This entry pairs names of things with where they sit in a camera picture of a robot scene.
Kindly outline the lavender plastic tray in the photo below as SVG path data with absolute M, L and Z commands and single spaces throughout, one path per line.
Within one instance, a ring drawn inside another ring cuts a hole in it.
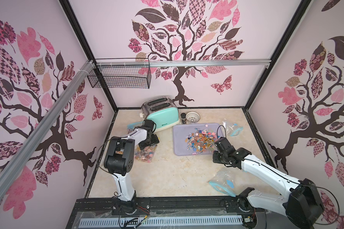
M 225 137 L 218 123 L 184 124 L 173 127 L 174 154 L 177 156 L 209 155 L 215 151 L 215 142 Z

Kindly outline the candy bag blue zip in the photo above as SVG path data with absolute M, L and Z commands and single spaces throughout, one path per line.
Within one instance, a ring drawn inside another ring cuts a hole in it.
M 217 192 L 226 196 L 236 197 L 244 190 L 240 170 L 223 167 L 208 184 Z
M 223 119 L 222 124 L 226 130 L 226 135 L 228 136 L 237 136 L 243 130 L 243 127 L 239 126 L 236 123 L 231 123 L 227 119 Z

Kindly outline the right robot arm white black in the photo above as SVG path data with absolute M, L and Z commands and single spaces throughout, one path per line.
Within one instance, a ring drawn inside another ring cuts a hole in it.
M 258 159 L 250 151 L 244 148 L 235 149 L 225 137 L 220 137 L 215 145 L 217 149 L 213 152 L 214 163 L 255 175 L 278 192 L 273 195 L 251 187 L 246 188 L 236 198 L 236 206 L 242 212 L 257 208 L 269 210 L 286 216 L 300 229 L 312 229 L 324 213 L 320 187 L 311 180 L 300 180 L 284 174 Z

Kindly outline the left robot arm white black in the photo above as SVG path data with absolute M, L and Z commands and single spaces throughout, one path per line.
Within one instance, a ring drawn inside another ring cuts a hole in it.
M 121 210 L 132 214 L 137 209 L 136 191 L 132 185 L 129 175 L 134 164 L 135 147 L 141 150 L 159 143 L 156 134 L 156 124 L 149 119 L 142 122 L 142 125 L 125 136 L 113 136 L 105 142 L 108 147 L 103 167 L 106 172 L 114 177 L 118 199 L 117 205 Z

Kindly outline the candy bag blue zip front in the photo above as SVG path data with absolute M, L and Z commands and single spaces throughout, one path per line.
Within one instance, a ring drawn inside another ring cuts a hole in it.
M 223 119 L 222 124 L 226 130 L 226 135 L 228 136 L 237 136 L 243 130 L 243 127 L 239 126 L 236 123 L 231 123 L 227 119 Z

